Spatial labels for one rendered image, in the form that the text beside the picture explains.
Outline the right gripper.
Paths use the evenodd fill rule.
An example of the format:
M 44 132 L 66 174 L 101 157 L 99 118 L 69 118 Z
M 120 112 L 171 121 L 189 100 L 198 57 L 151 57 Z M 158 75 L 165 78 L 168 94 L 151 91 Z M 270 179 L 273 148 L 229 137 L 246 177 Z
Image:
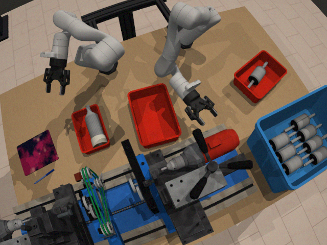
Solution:
M 70 84 L 70 70 L 65 70 L 67 65 L 66 59 L 55 59 L 50 58 L 49 66 L 51 68 L 46 68 L 44 73 L 43 81 L 46 83 L 46 93 L 51 92 L 51 83 L 53 80 L 58 80 L 60 82 L 60 95 L 65 94 L 66 85 Z M 53 67 L 54 66 L 54 67 Z M 47 77 L 47 79 L 46 79 Z M 64 82 L 63 82 L 64 79 Z M 67 79 L 67 81 L 66 81 Z

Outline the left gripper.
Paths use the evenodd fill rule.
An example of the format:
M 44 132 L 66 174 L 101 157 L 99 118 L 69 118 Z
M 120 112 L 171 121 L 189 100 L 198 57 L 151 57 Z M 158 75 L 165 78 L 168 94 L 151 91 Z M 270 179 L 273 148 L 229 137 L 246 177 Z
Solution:
M 187 107 L 185 108 L 185 112 L 190 118 L 190 120 L 196 120 L 201 126 L 205 125 L 205 122 L 202 120 L 201 117 L 199 117 L 199 112 L 203 109 L 210 110 L 214 117 L 218 115 L 217 111 L 214 109 L 215 104 L 206 95 L 204 98 L 201 98 L 200 94 L 196 90 L 193 90 L 188 93 L 184 97 L 183 101 L 187 105 Z

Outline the pink galaxy-print mouse mat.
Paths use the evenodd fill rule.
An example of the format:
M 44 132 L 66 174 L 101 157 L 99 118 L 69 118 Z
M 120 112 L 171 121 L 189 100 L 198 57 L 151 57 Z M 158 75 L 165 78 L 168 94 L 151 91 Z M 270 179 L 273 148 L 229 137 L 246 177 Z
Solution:
M 25 176 L 59 159 L 49 130 L 17 146 Z

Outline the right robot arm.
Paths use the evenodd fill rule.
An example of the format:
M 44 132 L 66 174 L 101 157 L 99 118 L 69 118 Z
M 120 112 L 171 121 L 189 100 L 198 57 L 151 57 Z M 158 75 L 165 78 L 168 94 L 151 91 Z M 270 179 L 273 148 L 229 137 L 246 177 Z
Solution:
M 41 52 L 40 57 L 67 60 L 71 35 L 80 41 L 99 42 L 78 47 L 74 62 L 79 66 L 108 72 L 125 53 L 124 47 L 117 39 L 90 27 L 78 19 L 75 13 L 58 10 L 53 15 L 53 23 L 63 31 L 54 35 L 51 52 Z

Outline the blue machine bed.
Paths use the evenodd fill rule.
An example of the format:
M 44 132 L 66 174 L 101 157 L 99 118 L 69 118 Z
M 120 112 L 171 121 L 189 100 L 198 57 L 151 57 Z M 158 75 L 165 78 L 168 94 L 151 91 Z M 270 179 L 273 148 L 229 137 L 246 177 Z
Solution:
M 202 134 L 204 138 L 207 138 L 226 129 L 227 128 L 223 123 L 205 132 L 202 132 Z M 179 156 L 181 153 L 183 153 L 184 149 L 188 145 L 194 142 L 196 142 L 196 140 L 193 136 L 165 149 L 162 149 L 161 152 L 166 162 L 168 163 L 169 160 Z M 213 161 L 216 161 L 218 164 L 220 164 L 236 155 L 238 155 L 238 153 L 236 149 L 234 149 L 232 152 L 214 159 Z M 105 198 L 111 212 L 129 205 L 134 206 L 135 203 L 141 201 L 138 193 L 133 192 L 128 180 L 131 178 L 134 184 L 137 183 L 129 163 L 102 173 L 102 175 L 104 180 L 103 188 L 105 192 Z M 225 176 L 224 178 L 228 185 L 206 197 L 199 199 L 207 217 L 258 191 L 257 187 L 255 185 L 253 186 L 254 181 L 252 177 L 249 177 L 245 169 L 239 169 Z M 79 182 L 74 184 L 73 189 L 82 211 L 84 220 L 88 221 L 89 218 L 86 215 L 84 207 L 82 207 L 81 199 L 78 194 L 79 191 L 84 189 L 83 183 Z M 30 209 L 39 206 L 44 206 L 46 211 L 50 210 L 53 207 L 55 201 L 56 200 L 52 192 L 37 199 L 15 206 L 12 208 L 13 213 L 16 214 L 15 219 L 21 219 L 25 221 L 25 218 L 31 216 Z M 113 215 L 113 218 L 125 245 L 142 245 L 169 234 L 160 213 L 154 214 L 151 210 L 149 210 L 146 203 L 141 203 L 141 205 L 122 212 L 119 211 L 119 213 Z M 87 227 L 94 245 L 109 245 L 107 237 L 98 238 L 93 223 L 87 224 Z

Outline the red tray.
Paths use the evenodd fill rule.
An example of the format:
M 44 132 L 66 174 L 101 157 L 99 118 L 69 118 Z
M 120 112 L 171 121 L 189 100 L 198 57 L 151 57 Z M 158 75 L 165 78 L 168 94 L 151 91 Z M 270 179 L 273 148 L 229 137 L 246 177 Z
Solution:
M 75 128 L 75 132 L 76 132 L 80 150 L 82 153 L 85 153 L 87 155 L 91 154 L 93 152 L 95 153 L 96 151 L 99 151 L 99 150 L 103 150 L 104 148 L 110 146 L 109 137 L 108 137 L 108 134 L 107 134 L 100 110 L 99 110 L 99 106 L 97 104 L 93 104 L 90 106 L 90 108 L 91 108 L 92 112 L 94 112 L 98 115 L 104 135 L 106 135 L 108 142 L 106 144 L 103 144 L 96 148 L 93 148 L 92 143 L 91 143 L 91 137 L 90 137 L 90 134 L 89 134 L 88 128 L 86 126 L 86 122 L 85 122 L 85 117 L 87 114 L 86 108 L 83 108 L 79 111 L 72 113 L 72 121 L 73 121 L 73 125 Z
M 248 79 L 250 74 L 257 66 L 263 66 L 266 61 L 268 62 L 265 67 L 266 74 L 259 84 L 252 85 L 250 88 L 246 87 L 250 83 Z M 233 83 L 253 103 L 257 103 L 286 73 L 287 70 L 285 67 L 283 67 L 268 52 L 262 50 L 234 73 L 235 78 Z
M 130 91 L 128 100 L 139 142 L 147 145 L 144 148 L 178 140 L 181 128 L 165 84 Z

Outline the blue plastic crate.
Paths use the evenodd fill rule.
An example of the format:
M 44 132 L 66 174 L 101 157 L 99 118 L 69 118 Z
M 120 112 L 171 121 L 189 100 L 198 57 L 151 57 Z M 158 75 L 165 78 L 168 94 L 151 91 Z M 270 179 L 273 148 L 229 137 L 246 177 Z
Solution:
M 327 169 L 327 158 L 325 158 L 317 165 L 310 163 L 287 176 L 282 167 L 284 162 L 279 162 L 267 141 L 283 133 L 284 129 L 291 126 L 291 120 L 304 113 L 308 116 L 315 113 L 315 116 L 310 118 L 310 124 L 314 126 L 322 124 L 317 129 L 316 135 L 322 137 L 327 134 L 327 85 L 259 118 L 255 123 L 254 131 L 247 139 L 247 145 L 273 193 L 298 189 Z

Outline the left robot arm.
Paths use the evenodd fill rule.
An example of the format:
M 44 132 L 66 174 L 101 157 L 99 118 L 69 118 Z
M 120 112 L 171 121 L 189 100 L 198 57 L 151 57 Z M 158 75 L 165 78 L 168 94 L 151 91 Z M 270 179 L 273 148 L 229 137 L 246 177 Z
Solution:
M 196 80 L 189 83 L 182 76 L 175 63 L 181 49 L 181 44 L 191 44 L 203 33 L 219 23 L 220 20 L 221 16 L 212 6 L 193 8 L 183 2 L 178 2 L 171 10 L 166 43 L 162 55 L 154 66 L 154 71 L 160 78 L 169 74 L 173 76 L 170 78 L 169 84 L 182 100 L 188 93 L 195 90 L 201 84 L 201 81 Z M 177 30 L 177 25 L 183 27 L 180 32 Z

